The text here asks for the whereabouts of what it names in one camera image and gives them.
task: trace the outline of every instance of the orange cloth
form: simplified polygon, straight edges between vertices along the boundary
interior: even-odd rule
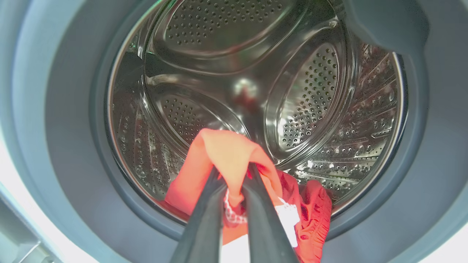
[[[275,166],[256,143],[232,131],[203,129],[193,140],[177,178],[171,183],[165,201],[190,215],[200,197],[213,165],[229,188],[228,201],[235,211],[244,197],[242,182],[248,164],[256,163],[274,206],[282,205],[279,197],[296,205],[301,222],[296,224],[296,253],[305,263],[317,263],[329,230],[331,200],[316,181],[309,181],[300,193],[296,179]],[[223,245],[247,233],[247,224],[223,227]]]

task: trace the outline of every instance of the washing machine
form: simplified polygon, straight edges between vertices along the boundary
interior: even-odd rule
[[[164,196],[203,128],[329,189],[323,263],[418,262],[467,222],[465,0],[3,0],[0,20],[2,199],[64,262],[169,262],[189,217]]]

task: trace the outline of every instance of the orange garment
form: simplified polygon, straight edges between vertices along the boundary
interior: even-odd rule
[[[192,214],[214,165],[227,183],[230,205],[240,211],[244,200],[242,182],[250,162],[257,164],[274,206],[283,205],[279,197],[296,205],[301,219],[295,226],[298,258],[304,263],[320,262],[331,215],[331,200],[325,189],[320,183],[309,181],[300,192],[294,177],[276,170],[263,149],[240,134],[201,130],[190,146],[179,175],[171,183],[165,201],[188,215]],[[224,224],[223,245],[246,233],[247,224]]]

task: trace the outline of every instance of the stainless steel drum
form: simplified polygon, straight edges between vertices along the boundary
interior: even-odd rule
[[[184,219],[163,199],[190,143],[203,128],[231,130],[300,184],[331,189],[333,215],[351,205],[391,161],[406,97],[398,56],[359,40],[344,16],[326,0],[150,10],[117,56],[108,93],[110,143],[128,181]]]

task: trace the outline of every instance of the laundry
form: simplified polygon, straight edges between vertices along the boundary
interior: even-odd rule
[[[331,200],[326,190],[317,181],[309,181],[299,189],[296,179],[276,170],[258,144],[235,132],[201,130],[190,146],[178,177],[171,183],[165,201],[190,215],[214,165],[228,186],[221,262],[249,262],[248,222],[241,188],[250,162],[257,165],[299,260],[320,262],[331,216]]]

